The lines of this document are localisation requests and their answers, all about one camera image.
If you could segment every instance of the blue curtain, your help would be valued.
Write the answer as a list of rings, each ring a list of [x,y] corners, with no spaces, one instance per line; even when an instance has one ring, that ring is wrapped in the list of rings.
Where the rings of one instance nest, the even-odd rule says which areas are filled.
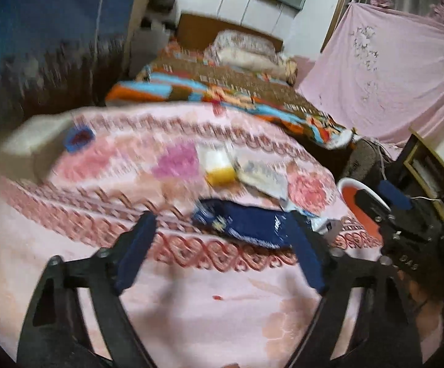
[[[0,128],[98,103],[120,74],[133,0],[0,0]]]

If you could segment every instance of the blanket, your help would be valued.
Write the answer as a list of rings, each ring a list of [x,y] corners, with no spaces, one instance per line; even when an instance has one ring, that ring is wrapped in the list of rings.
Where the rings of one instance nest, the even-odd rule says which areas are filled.
[[[87,108],[75,123],[88,125],[96,138],[80,152],[65,152],[45,184],[0,180],[0,343],[11,356],[47,260],[84,258],[110,246],[148,209],[157,214],[156,239],[121,301],[157,366],[285,364],[319,296],[291,250],[258,248],[193,226],[189,217],[200,196],[277,207],[239,183],[209,187],[193,156],[178,153],[189,143],[230,142],[239,156],[267,163],[287,176],[294,203],[341,219],[337,247],[365,259],[380,255],[381,240],[356,221],[329,171],[266,121],[175,103]],[[174,175],[180,166],[181,177]],[[80,301],[94,349],[107,356],[87,292]],[[359,301],[353,293],[334,356],[346,350]]]
[[[215,62],[177,44],[142,70],[135,81],[117,83],[108,106],[128,102],[211,102],[216,111],[232,106],[280,126],[292,137],[310,138],[325,148],[346,146],[351,134],[317,110],[287,83],[263,73]]]
[[[347,128],[403,147],[444,125],[444,25],[350,4],[298,90]]]

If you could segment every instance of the colorful bedspread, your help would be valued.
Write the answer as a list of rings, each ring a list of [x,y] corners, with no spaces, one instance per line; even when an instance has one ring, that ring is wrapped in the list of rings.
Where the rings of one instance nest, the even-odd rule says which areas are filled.
[[[345,129],[317,110],[287,83],[262,73],[217,66],[199,53],[170,46],[144,68],[136,81],[116,84],[106,96],[108,106],[128,102],[211,102],[220,111],[236,107],[279,125],[299,139],[331,146]]]
[[[257,248],[193,226],[189,217],[200,196],[277,209],[238,183],[209,187],[196,156],[187,153],[193,143],[230,142],[239,156],[267,163],[287,176],[294,203],[341,219],[338,247],[365,259],[380,254],[381,241],[356,221],[329,171],[266,121],[236,109],[215,115],[208,104],[176,103],[88,108],[75,122],[90,126],[96,138],[78,153],[64,153],[46,184],[0,182],[0,343],[13,356],[47,260],[84,258],[111,245],[148,209],[158,216],[157,236],[121,299],[156,364],[285,364],[319,296],[290,250]],[[107,355],[87,292],[80,297],[94,348]],[[358,303],[353,294],[335,355],[346,349]]]

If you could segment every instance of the wooden headboard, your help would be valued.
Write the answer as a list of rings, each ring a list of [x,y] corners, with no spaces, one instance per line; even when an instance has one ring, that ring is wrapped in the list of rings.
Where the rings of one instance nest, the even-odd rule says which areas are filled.
[[[178,43],[186,49],[203,51],[214,42],[219,32],[226,29],[237,30],[269,40],[273,43],[277,52],[280,52],[283,47],[283,40],[277,39],[269,34],[261,33],[255,29],[236,23],[213,17],[204,17],[203,15],[196,15],[194,13],[181,13],[178,30],[176,31],[176,39]]]

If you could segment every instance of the bolt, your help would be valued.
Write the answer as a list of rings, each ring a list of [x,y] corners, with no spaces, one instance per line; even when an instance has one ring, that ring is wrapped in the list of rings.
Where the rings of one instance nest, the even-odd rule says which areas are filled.
[[[53,256],[51,259],[49,259],[48,264],[49,265],[58,265],[59,263],[61,263],[63,260],[60,256]]]
[[[110,250],[107,248],[100,248],[97,252],[97,255],[103,259],[105,257],[108,257],[110,255]]]
[[[341,248],[331,248],[331,250],[329,250],[329,253],[332,257],[343,257],[345,251]]]
[[[381,256],[378,261],[382,265],[392,265],[392,259],[389,256]]]

